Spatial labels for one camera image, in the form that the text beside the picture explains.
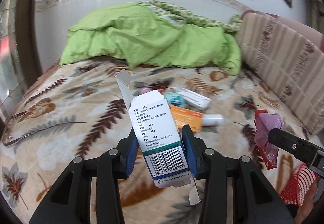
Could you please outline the person right hand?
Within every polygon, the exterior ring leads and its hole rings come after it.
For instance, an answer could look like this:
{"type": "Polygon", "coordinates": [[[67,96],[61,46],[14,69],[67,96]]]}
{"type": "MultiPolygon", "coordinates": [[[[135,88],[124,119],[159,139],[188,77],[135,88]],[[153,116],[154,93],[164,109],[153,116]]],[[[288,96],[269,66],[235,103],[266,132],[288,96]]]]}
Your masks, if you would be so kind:
{"type": "Polygon", "coordinates": [[[294,221],[295,223],[323,223],[323,178],[311,185],[294,221]]]}

